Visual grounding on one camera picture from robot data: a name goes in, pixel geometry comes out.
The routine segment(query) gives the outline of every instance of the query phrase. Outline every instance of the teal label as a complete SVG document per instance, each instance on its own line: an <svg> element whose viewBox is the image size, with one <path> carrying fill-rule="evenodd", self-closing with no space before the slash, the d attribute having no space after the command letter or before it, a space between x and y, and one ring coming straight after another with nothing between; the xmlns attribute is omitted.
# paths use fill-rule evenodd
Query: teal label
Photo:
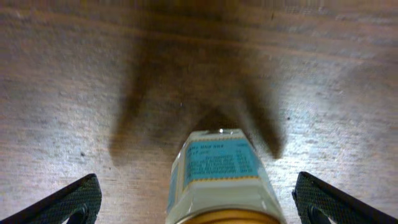
<svg viewBox="0 0 398 224"><path fill-rule="evenodd" d="M170 178L170 188L169 188L169 201L167 202L167 213L170 212L175 203L175 186L177 184L177 173L178 173L178 164L174 167Z"/></svg>
<svg viewBox="0 0 398 224"><path fill-rule="evenodd" d="M185 153L184 188L192 181L258 177L246 139L192 142Z"/></svg>

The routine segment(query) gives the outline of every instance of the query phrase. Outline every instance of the wooden surface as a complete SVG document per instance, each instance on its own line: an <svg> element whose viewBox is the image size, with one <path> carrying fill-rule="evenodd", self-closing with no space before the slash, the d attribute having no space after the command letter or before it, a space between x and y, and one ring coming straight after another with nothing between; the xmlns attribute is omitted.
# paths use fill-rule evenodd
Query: wooden surface
<svg viewBox="0 0 398 224"><path fill-rule="evenodd" d="M331 2L1 1L0 218L94 172L97 223L163 223L180 146L223 127L289 223L301 170L398 217L398 4Z"/></svg>

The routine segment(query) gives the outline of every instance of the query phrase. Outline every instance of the bottle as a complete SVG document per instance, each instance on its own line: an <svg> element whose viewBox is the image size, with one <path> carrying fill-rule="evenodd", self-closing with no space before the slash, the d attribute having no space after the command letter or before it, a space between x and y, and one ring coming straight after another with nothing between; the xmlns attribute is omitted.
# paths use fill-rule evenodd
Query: bottle
<svg viewBox="0 0 398 224"><path fill-rule="evenodd" d="M240 129L195 131L172 165L166 224L285 223L267 173Z"/></svg>

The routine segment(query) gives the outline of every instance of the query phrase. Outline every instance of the yellow lid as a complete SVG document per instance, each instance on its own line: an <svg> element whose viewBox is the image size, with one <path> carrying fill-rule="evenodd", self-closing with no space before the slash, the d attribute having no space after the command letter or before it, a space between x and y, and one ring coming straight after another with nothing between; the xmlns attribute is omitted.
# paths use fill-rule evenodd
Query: yellow lid
<svg viewBox="0 0 398 224"><path fill-rule="evenodd" d="M279 224L274 217L261 212L240 209L225 209L206 212L195 216L183 224Z"/></svg>

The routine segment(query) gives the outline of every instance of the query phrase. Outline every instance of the black object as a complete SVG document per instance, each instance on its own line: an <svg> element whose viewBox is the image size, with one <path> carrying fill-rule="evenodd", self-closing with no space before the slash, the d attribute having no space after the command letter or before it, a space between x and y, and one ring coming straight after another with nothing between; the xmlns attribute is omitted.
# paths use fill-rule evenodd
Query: black object
<svg viewBox="0 0 398 224"><path fill-rule="evenodd" d="M92 224L101 206L101 189L95 174L88 174L0 223Z"/></svg>
<svg viewBox="0 0 398 224"><path fill-rule="evenodd" d="M292 195L303 224L398 223L308 172L299 173Z"/></svg>

